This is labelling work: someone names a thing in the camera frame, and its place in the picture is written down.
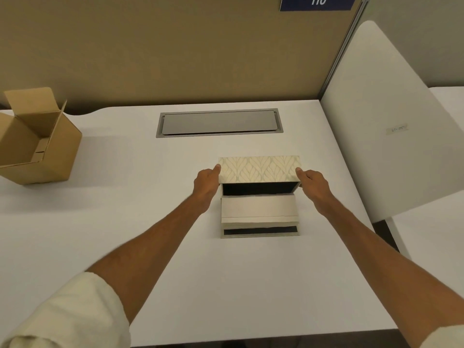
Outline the person's left hand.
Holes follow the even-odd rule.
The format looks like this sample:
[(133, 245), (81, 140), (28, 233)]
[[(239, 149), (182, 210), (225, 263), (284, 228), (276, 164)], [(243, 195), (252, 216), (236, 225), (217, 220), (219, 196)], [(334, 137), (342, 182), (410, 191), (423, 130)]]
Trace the person's left hand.
[(219, 187), (219, 176), (208, 177), (206, 169), (199, 171), (194, 180), (193, 195), (203, 205), (203, 209), (207, 210), (211, 204), (212, 198), (217, 193)]

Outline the person's right hand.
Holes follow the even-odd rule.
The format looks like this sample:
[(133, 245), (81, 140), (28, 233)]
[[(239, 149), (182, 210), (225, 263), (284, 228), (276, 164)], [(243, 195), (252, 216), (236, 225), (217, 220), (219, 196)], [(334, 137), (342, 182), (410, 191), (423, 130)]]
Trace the person's right hand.
[(310, 170), (310, 180), (299, 180), (304, 194), (320, 212), (334, 199), (328, 181), (319, 171)]

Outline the cream leaf-patterned drawer box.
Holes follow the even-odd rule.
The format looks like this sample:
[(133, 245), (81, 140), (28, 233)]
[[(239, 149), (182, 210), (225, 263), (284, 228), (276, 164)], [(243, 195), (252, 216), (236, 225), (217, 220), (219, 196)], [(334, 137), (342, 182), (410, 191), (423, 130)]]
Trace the cream leaf-patterned drawer box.
[(297, 155), (220, 157), (218, 163), (223, 196), (291, 194), (301, 184), (296, 174), (301, 167)]

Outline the person's right forearm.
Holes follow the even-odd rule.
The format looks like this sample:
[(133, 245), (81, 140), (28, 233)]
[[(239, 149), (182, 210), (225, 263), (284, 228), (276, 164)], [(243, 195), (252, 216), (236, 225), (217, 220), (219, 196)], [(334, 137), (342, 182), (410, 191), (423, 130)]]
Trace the person's right forearm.
[(420, 348), (439, 327), (464, 325), (458, 293), (387, 244), (335, 197), (321, 211), (411, 348)]

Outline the person's left forearm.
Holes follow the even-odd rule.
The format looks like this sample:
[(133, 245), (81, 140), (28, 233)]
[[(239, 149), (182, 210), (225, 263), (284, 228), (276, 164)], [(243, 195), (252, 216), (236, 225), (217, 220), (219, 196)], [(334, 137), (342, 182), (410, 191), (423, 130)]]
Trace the person's left forearm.
[(105, 281), (119, 297), (129, 324), (146, 303), (172, 256), (213, 194), (193, 192), (174, 210), (137, 237), (118, 246), (86, 272)]

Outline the tan partition panel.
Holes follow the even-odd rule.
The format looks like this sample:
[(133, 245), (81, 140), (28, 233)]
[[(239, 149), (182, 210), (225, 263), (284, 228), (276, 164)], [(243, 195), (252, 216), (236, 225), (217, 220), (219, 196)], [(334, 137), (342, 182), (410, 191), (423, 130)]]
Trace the tan partition panel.
[(50, 87), (66, 113), (317, 98), (349, 11), (281, 0), (0, 0), (3, 92)]

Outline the blue sign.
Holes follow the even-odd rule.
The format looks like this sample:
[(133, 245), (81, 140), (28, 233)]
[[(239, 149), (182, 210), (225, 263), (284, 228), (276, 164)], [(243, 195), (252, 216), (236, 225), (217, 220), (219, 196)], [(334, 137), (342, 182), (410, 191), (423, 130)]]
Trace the blue sign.
[(279, 11), (350, 11), (355, 0), (281, 0)]

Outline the open brown cardboard box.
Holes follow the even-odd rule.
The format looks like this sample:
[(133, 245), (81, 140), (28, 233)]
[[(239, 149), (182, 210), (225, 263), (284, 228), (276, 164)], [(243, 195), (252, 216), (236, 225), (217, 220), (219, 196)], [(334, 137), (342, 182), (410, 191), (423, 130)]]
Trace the open brown cardboard box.
[(0, 112), (0, 176), (18, 185), (67, 181), (82, 132), (50, 87), (5, 91), (13, 111)]

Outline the cream rolled-up left sleeve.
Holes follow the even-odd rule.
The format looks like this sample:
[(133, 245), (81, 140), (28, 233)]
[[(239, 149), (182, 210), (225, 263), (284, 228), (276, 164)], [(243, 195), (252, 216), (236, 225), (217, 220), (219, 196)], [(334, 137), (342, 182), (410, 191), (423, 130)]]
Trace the cream rolled-up left sleeve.
[(113, 288), (83, 272), (40, 304), (0, 348), (131, 348), (130, 324)]

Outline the cream rolled-up sleeve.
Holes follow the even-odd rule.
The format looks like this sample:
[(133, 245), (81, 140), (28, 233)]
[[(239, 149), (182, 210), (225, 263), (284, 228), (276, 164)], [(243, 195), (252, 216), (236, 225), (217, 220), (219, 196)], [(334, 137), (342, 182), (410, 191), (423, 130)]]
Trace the cream rolled-up sleeve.
[(40, 304), (0, 348), (131, 348), (130, 324), (113, 288), (83, 272)]
[(464, 348), (464, 325), (437, 328), (420, 348)]

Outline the cream rolled-up right sleeve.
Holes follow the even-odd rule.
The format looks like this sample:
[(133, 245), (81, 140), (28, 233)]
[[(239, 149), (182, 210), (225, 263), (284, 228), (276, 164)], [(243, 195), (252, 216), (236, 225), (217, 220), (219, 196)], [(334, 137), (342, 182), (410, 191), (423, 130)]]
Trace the cream rolled-up right sleeve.
[(464, 348), (464, 325), (437, 328), (420, 348)]

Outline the grey metal partition post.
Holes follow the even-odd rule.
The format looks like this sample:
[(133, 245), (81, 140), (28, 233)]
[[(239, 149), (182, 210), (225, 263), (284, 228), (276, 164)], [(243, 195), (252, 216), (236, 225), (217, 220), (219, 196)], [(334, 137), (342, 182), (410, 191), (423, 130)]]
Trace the grey metal partition post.
[(323, 82), (323, 85), (321, 87), (321, 90), (319, 91), (319, 94), (317, 96), (317, 99), (318, 100), (321, 100), (322, 97), (324, 96), (324, 93), (326, 92), (329, 84), (330, 84), (330, 81), (332, 80), (333, 76), (334, 76), (334, 73), (336, 71), (336, 69), (338, 68), (339, 66), (339, 63), (341, 61), (341, 59), (343, 58), (344, 56), (344, 53), (354, 35), (354, 32), (357, 28), (357, 25), (359, 24), (359, 21), (367, 7), (367, 5), (369, 4), (370, 0), (361, 0), (360, 4), (358, 5), (357, 7), (357, 10), (355, 12), (355, 15), (348, 27), (348, 30), (341, 42), (341, 45), (339, 47), (339, 50), (338, 52), (336, 53), (336, 56), (329, 68), (329, 71), (328, 71), (328, 74)]

